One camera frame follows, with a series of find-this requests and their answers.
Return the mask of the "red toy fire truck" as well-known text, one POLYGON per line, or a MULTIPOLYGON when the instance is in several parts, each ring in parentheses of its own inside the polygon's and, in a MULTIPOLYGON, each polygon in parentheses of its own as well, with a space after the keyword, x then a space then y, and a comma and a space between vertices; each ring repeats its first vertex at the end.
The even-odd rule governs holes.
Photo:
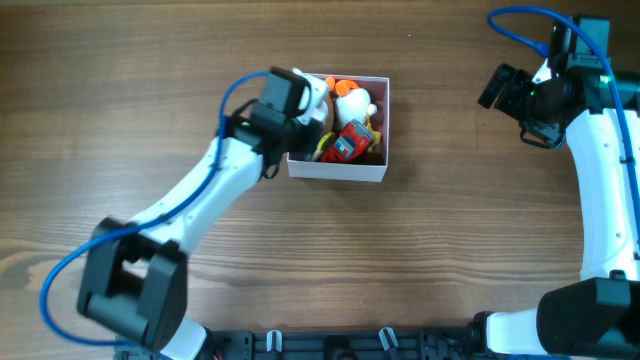
POLYGON ((359 121, 349 122, 321 157, 326 163, 351 163, 374 143, 373 133, 359 121))

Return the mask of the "white plush chicken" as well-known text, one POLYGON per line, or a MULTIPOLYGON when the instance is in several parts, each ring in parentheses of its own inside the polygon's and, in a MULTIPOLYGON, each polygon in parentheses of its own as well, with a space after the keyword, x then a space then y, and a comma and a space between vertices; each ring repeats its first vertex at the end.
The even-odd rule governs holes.
POLYGON ((372 102, 369 92, 354 80, 337 80, 334 77, 327 77, 325 82, 333 103, 330 115, 333 120, 332 130, 338 134, 349 122, 359 122, 374 137, 373 143, 367 149, 368 152, 372 152, 380 143, 382 135, 372 125, 372 117, 377 113, 378 108, 372 102))

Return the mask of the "yellow cat rattle drum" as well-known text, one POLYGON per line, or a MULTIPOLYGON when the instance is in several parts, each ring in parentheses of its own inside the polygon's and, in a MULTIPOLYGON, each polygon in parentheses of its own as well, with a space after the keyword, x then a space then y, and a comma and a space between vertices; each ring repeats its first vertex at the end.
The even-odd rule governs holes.
POLYGON ((335 142, 336 139, 337 135, 333 131, 324 134, 319 140, 311 160, 314 162, 320 161, 322 156, 326 153, 328 148, 335 142))

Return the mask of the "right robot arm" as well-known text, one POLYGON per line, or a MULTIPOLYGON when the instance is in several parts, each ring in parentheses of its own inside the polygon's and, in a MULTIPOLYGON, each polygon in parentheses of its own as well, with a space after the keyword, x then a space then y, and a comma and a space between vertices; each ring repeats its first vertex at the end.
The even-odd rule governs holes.
POLYGON ((584 230, 580 279, 517 312, 480 314, 484 351, 501 356, 635 359, 639 355, 639 77, 608 56, 610 22, 553 20, 535 73, 500 65, 479 103, 519 125, 521 140, 567 146, 579 183, 584 230))

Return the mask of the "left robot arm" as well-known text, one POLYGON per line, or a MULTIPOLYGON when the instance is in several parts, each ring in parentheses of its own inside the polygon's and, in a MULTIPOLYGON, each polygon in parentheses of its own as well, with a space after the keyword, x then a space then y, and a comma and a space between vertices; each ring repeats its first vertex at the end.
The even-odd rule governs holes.
POLYGON ((325 81, 298 69, 263 73, 262 94, 231 114, 206 154, 163 198, 94 230, 76 309, 126 340, 169 359, 211 359, 210 331, 186 314, 188 261, 225 210, 282 156, 309 157, 328 116, 325 81))

